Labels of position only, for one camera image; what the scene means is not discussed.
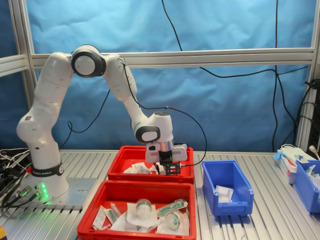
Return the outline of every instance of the red plastic bin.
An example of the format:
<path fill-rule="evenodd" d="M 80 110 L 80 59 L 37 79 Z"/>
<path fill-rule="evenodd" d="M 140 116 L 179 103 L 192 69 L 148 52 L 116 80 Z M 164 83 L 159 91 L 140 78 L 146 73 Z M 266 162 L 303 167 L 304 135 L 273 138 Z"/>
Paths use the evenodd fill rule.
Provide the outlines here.
<path fill-rule="evenodd" d="M 189 147 L 186 151 L 187 160 L 181 161 L 181 164 L 194 163 L 194 150 Z M 178 175 L 158 175 L 156 172 L 152 174 L 136 174 L 123 173 L 124 170 L 131 167 L 132 164 L 144 162 L 147 168 L 153 166 L 152 163 L 147 163 L 146 147 L 145 146 L 122 146 L 115 156 L 113 163 L 108 171 L 109 180 L 122 181 L 144 181 L 144 182 L 163 182 L 163 183 L 189 183 L 194 184 L 194 166 L 186 166 L 181 169 L 181 174 Z"/>
<path fill-rule="evenodd" d="M 121 213 L 127 210 L 127 203 L 136 203 L 139 199 L 148 199 L 155 204 L 156 209 L 174 202 L 177 199 L 186 199 L 189 203 L 189 236 L 150 233 L 95 230 L 92 224 L 100 206 L 110 208 L 115 203 Z M 194 185 L 189 183 L 173 182 L 141 182 L 141 181 L 103 181 L 85 211 L 78 227 L 79 240 L 195 240 L 197 238 L 196 207 Z"/>

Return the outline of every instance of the blue bin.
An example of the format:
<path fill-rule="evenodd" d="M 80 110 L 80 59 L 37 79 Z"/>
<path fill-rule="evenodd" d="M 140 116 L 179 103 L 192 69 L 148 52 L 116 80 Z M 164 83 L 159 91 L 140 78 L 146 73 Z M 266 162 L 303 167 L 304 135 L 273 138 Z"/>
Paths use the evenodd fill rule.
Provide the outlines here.
<path fill-rule="evenodd" d="M 202 166 L 203 191 L 215 217 L 252 214 L 254 191 L 236 161 L 203 161 Z M 232 202 L 218 202 L 217 185 L 233 189 Z"/>
<path fill-rule="evenodd" d="M 320 174 L 320 161 L 309 160 L 308 163 L 296 161 L 297 168 L 294 187 L 308 212 L 320 213 L 319 190 L 306 174 L 306 169 L 313 165 L 315 165 L 313 172 Z"/>

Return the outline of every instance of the table surface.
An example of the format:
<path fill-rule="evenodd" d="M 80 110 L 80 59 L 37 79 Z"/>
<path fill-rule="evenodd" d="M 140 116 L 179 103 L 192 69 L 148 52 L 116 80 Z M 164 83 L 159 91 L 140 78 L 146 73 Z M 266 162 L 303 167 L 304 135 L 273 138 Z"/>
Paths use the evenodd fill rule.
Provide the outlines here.
<path fill-rule="evenodd" d="M 65 174 L 97 178 L 83 210 L 10 208 L 0 212 L 0 226 L 15 240 L 75 240 L 77 226 L 107 172 L 116 150 L 62 150 Z M 198 162 L 203 152 L 194 152 Z M 202 189 L 203 169 L 196 165 L 195 193 L 198 240 L 320 240 L 320 214 L 310 214 L 295 188 L 287 184 L 272 153 L 208 152 L 206 161 L 236 160 L 254 190 L 253 212 L 247 217 L 214 217 Z"/>

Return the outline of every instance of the cardboard box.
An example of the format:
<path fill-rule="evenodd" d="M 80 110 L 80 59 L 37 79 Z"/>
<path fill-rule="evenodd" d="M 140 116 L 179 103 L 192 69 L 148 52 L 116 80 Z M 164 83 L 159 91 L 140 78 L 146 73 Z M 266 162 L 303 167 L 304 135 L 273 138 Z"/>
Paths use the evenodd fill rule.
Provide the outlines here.
<path fill-rule="evenodd" d="M 297 166 L 295 162 L 290 161 L 285 156 L 281 156 L 279 160 L 275 160 L 280 168 L 282 173 L 286 176 L 289 184 L 294 184 L 296 180 Z"/>

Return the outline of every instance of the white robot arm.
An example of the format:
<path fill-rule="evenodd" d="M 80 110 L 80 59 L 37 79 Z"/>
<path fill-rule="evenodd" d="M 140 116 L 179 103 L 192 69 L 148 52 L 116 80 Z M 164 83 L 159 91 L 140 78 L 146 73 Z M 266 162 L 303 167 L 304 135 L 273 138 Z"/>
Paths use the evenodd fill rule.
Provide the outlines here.
<path fill-rule="evenodd" d="M 170 115 L 157 111 L 146 117 L 136 100 L 137 86 L 124 58 L 118 54 L 102 56 L 95 47 L 83 45 L 71 54 L 55 52 L 49 56 L 34 91 L 32 108 L 17 126 L 17 134 L 27 143 L 32 158 L 31 174 L 22 180 L 21 189 L 31 187 L 33 192 L 40 192 L 35 199 L 38 202 L 57 198 L 68 190 L 51 131 L 74 73 L 84 78 L 103 76 L 114 96 L 125 105 L 135 138 L 146 144 L 146 162 L 160 162 L 166 174 L 180 173 L 180 164 L 173 161 L 187 159 L 187 145 L 174 145 Z"/>
<path fill-rule="evenodd" d="M 125 59 L 118 54 L 110 54 L 104 59 L 106 67 L 103 77 L 113 95 L 125 105 L 135 138 L 146 144 L 145 161 L 160 163 L 166 169 L 166 174 L 179 174 L 180 164 L 173 161 L 187 159 L 187 145 L 174 144 L 170 115 L 156 111 L 146 117 L 137 102 L 136 82 Z"/>

